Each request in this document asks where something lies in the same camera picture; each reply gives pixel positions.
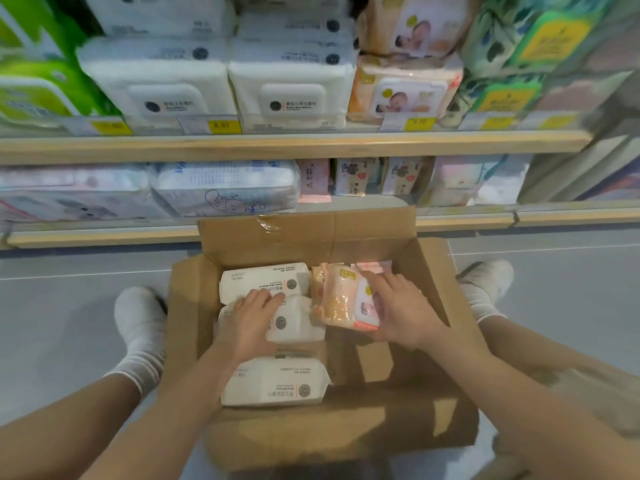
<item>foot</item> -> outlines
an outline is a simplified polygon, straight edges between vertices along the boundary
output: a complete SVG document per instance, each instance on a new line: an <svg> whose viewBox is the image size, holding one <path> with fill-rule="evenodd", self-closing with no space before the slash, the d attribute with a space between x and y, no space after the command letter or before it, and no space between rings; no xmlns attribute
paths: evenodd
<svg viewBox="0 0 640 480"><path fill-rule="evenodd" d="M109 374L122 374L131 379L144 398L156 388L164 370L166 313L163 304L148 288L128 288L116 300L114 317L127 345L127 355Z"/></svg>
<svg viewBox="0 0 640 480"><path fill-rule="evenodd" d="M494 315L503 317L494 305L513 282L513 266L506 259L476 263L459 275L458 282L469 300L476 322Z"/></svg>

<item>leg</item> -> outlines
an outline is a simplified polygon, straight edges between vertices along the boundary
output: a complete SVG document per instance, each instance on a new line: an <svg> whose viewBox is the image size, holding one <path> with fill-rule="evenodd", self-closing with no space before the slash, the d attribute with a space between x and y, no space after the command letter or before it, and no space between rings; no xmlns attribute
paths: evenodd
<svg viewBox="0 0 640 480"><path fill-rule="evenodd" d="M509 289L513 268L504 259L481 263L458 278L491 352L526 374L594 367L620 373L619 369L581 354L571 347L511 322L495 307Z"/></svg>
<svg viewBox="0 0 640 480"><path fill-rule="evenodd" d="M146 288L116 300L127 355L105 377L0 428L3 480L79 478L160 380L166 315Z"/></svg>

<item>gray tile floor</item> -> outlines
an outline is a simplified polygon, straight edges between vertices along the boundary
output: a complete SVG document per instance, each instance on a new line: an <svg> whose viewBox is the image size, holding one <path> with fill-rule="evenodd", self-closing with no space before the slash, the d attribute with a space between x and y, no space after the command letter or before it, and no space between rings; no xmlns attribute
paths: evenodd
<svg viewBox="0 0 640 480"><path fill-rule="evenodd" d="M487 233L449 242L459 270L510 259L516 279L500 309L512 320L640 374L640 228ZM194 252L188 246L0 254L0 425L110 370L124 354L112 316L118 293L132 285L166 293L172 263ZM467 480L491 459L494 434L483 418L476 446L398 456L394 476ZM221 475L198 446L183 478L212 477Z"/></svg>

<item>person's right hand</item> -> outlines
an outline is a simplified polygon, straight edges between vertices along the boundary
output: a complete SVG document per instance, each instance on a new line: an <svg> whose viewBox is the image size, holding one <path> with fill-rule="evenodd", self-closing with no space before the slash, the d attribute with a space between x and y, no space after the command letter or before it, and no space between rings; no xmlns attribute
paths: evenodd
<svg viewBox="0 0 640 480"><path fill-rule="evenodd" d="M427 298L402 274L363 271L362 275L384 307L380 328L371 334L373 339L417 349L445 327Z"/></svg>

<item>cardboard box flap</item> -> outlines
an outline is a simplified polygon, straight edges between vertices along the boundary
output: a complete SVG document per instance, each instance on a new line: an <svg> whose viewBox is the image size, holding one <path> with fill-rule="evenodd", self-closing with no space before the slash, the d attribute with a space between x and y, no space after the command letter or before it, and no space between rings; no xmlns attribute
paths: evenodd
<svg viewBox="0 0 640 480"><path fill-rule="evenodd" d="M198 222L205 253L251 245L414 237L415 208L215 217Z"/></svg>

